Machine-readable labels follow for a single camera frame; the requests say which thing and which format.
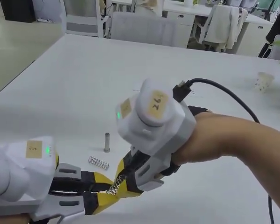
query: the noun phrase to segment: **white cup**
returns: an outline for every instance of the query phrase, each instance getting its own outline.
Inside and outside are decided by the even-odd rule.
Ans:
[[[272,76],[271,74],[259,72],[257,75],[256,83],[254,85],[255,89],[260,92],[265,92],[270,87],[274,79],[274,76]]]
[[[192,7],[193,6],[193,0],[184,0],[183,4],[187,8]]]

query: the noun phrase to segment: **cable connector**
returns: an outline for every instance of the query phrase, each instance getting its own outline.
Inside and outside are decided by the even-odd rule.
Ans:
[[[173,98],[179,103],[182,102],[183,99],[185,99],[186,96],[191,92],[191,85],[192,84],[189,80],[187,82],[182,81],[181,83],[176,85],[173,88]]]

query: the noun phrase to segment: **drawer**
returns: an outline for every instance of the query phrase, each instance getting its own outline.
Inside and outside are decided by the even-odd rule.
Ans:
[[[168,12],[167,18],[177,21],[179,24],[192,26],[195,15]]]

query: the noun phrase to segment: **table surface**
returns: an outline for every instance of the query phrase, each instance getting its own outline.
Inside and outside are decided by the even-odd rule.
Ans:
[[[259,120],[280,130],[279,62],[270,59],[65,35],[0,92],[0,141],[51,135],[60,161],[114,178],[129,145],[117,134],[115,106],[151,77],[169,86],[195,77],[220,82],[241,97]],[[259,71],[276,75],[269,92],[254,87]],[[193,86],[188,105],[251,119],[228,95]],[[110,133],[111,152],[103,153]],[[93,155],[108,171],[88,164]],[[137,198],[122,199],[87,224],[268,223],[267,194],[235,158],[187,164],[165,184]],[[280,210],[273,207],[280,224]]]
[[[112,0],[113,3],[122,4],[122,5],[131,5],[132,0]],[[192,7],[185,7],[183,2],[165,0],[164,2],[164,11],[183,13],[183,14],[193,14],[199,16],[209,16],[211,7],[207,7],[204,5],[194,5]],[[271,25],[271,23],[267,20],[259,18],[255,15],[248,14],[247,19],[245,20],[248,23],[256,23],[259,25]]]

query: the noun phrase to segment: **green led light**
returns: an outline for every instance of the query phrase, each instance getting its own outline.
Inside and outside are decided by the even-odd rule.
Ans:
[[[46,154],[49,154],[49,153],[50,153],[50,151],[51,151],[51,150],[50,150],[50,147],[49,147],[49,146],[47,146],[47,147],[46,147]]]

